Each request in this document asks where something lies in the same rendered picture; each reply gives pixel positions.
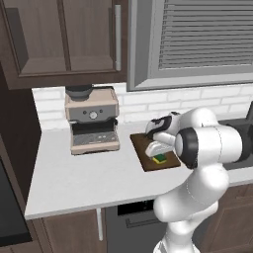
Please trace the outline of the beige espresso coffee machine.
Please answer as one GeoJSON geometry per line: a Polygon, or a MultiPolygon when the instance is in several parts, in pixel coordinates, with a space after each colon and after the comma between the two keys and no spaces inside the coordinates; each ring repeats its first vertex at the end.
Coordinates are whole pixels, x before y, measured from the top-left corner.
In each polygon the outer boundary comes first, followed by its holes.
{"type": "Polygon", "coordinates": [[[119,150],[119,113],[119,101],[112,86],[66,87],[65,115],[70,125],[71,154],[119,150]]]}

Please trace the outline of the green and yellow sponge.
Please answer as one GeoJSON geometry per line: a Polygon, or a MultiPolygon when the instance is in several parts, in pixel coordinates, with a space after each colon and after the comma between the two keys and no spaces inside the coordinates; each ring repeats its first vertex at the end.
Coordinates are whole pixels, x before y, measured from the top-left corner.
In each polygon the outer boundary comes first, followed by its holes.
{"type": "Polygon", "coordinates": [[[164,154],[157,154],[157,155],[152,157],[152,160],[156,164],[163,164],[167,161],[166,156],[164,154]]]}

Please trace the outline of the dark brown wall cupboard door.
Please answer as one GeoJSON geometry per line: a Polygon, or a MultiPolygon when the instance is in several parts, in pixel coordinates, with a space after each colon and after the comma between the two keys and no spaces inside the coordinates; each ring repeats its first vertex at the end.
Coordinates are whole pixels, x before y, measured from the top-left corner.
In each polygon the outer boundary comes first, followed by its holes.
{"type": "Polygon", "coordinates": [[[111,70],[113,0],[63,0],[71,71],[111,70]]]}
{"type": "Polygon", "coordinates": [[[66,71],[62,0],[0,0],[0,61],[6,77],[66,71]]]}

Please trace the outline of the grey window with blinds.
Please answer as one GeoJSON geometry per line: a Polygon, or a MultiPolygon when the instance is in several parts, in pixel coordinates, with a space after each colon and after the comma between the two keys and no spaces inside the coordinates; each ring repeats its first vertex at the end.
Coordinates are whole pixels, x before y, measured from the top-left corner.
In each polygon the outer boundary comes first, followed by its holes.
{"type": "Polygon", "coordinates": [[[253,0],[129,0],[126,88],[253,82],[253,0]]]}

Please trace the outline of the grey dishwasher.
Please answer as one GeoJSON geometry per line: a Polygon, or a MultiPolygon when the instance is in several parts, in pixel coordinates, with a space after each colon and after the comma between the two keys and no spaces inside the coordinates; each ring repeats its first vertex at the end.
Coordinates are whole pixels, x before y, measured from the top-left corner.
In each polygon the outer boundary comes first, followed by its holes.
{"type": "Polygon", "coordinates": [[[127,228],[131,221],[157,218],[153,211],[153,200],[124,204],[105,209],[108,253],[153,253],[162,239],[166,223],[127,228]]]}

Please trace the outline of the brown base cupboard door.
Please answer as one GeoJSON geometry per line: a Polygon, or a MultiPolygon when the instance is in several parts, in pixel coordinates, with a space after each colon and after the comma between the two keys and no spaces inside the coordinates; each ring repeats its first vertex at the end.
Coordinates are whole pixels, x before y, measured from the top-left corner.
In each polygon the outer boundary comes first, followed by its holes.
{"type": "Polygon", "coordinates": [[[202,253],[253,253],[253,184],[230,187],[219,200],[202,253]]]}
{"type": "Polygon", "coordinates": [[[96,210],[54,215],[42,220],[52,253],[107,253],[105,211],[103,241],[99,240],[96,210]]]}

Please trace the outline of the black oven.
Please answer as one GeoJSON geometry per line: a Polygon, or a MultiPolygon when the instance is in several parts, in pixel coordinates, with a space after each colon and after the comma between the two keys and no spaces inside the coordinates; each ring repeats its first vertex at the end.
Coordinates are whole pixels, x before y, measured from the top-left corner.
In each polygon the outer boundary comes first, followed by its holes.
{"type": "Polygon", "coordinates": [[[0,247],[31,240],[32,237],[0,158],[0,247]]]}

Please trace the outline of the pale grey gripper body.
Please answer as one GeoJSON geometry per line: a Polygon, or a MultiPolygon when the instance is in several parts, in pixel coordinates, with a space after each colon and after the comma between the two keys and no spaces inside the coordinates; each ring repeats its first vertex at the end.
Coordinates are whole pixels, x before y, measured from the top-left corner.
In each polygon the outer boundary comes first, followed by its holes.
{"type": "Polygon", "coordinates": [[[171,145],[167,145],[166,143],[162,143],[159,141],[152,141],[148,144],[145,149],[145,154],[148,157],[154,157],[159,154],[165,154],[173,150],[171,145]]]}

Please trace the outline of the dark brown cutting board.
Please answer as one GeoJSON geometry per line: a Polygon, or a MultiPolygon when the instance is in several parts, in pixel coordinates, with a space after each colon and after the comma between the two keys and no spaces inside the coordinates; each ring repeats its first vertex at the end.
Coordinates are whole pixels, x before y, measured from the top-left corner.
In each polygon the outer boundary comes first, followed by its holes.
{"type": "Polygon", "coordinates": [[[145,154],[145,149],[151,140],[147,138],[144,133],[131,134],[129,137],[138,156],[142,169],[145,172],[170,169],[181,166],[179,159],[173,151],[165,153],[166,161],[162,162],[161,164],[157,164],[155,161],[149,158],[145,154]]]}

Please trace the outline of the dark brown tall cupboard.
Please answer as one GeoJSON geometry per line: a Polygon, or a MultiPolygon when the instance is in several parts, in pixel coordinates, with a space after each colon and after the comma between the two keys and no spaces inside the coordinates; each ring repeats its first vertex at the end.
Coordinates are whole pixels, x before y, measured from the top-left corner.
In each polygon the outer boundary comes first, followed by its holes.
{"type": "MultiPolygon", "coordinates": [[[[0,66],[0,158],[25,218],[41,127],[30,90],[8,88],[0,66]]],[[[0,247],[0,253],[42,253],[34,224],[26,221],[30,242],[0,247]]]]}

